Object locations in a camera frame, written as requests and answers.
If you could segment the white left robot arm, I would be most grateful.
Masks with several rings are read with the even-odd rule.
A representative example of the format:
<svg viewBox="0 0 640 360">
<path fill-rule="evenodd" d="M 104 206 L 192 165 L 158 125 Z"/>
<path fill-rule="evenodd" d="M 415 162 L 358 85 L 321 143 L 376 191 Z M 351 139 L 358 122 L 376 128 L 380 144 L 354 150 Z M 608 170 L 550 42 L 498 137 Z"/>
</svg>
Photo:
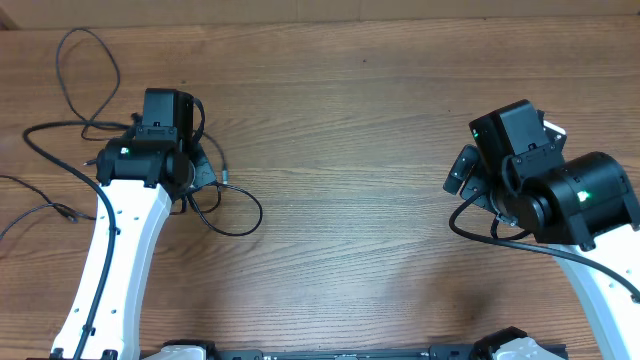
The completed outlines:
<svg viewBox="0 0 640 360">
<path fill-rule="evenodd" d="M 136 359 L 151 260 L 173 203 L 216 180 L 193 120 L 204 107 L 174 89 L 145 92 L 140 124 L 97 156 L 97 217 L 53 359 Z"/>
</svg>

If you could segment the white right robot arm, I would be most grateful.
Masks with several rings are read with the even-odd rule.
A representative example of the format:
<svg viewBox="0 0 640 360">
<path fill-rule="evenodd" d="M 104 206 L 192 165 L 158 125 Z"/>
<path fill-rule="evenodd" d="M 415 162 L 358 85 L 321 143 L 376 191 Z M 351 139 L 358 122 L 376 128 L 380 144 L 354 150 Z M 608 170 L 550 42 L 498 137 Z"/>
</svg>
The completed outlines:
<svg viewBox="0 0 640 360">
<path fill-rule="evenodd" d="M 606 359 L 639 356 L 639 199 L 623 167 L 591 152 L 564 159 L 564 129 L 520 100 L 469 124 L 474 142 L 443 184 L 463 203 L 461 237 L 553 257 Z"/>
</svg>

